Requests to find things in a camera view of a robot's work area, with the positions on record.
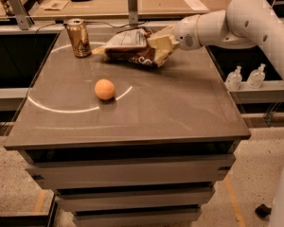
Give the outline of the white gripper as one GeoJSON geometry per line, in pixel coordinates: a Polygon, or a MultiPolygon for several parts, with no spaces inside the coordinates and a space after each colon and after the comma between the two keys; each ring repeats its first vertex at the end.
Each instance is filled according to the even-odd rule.
{"type": "Polygon", "coordinates": [[[183,50],[196,50],[202,47],[197,29],[199,18],[199,15],[186,17],[176,25],[166,26],[157,31],[158,36],[148,38],[149,46],[154,50],[153,62],[157,67],[161,67],[178,47],[183,50]]]}

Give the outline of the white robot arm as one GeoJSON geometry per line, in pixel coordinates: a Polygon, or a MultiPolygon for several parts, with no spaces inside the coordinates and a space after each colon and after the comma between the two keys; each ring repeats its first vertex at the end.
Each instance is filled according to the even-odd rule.
{"type": "MultiPolygon", "coordinates": [[[[284,23],[266,0],[232,0],[225,10],[186,17],[175,34],[192,36],[198,46],[257,45],[284,81],[284,23]]],[[[284,227],[284,129],[272,135],[253,131],[242,145],[235,165],[242,176],[227,175],[222,181],[226,199],[215,199],[189,227],[284,227]],[[275,191],[264,220],[251,212],[248,201],[257,183],[275,191]]]]}

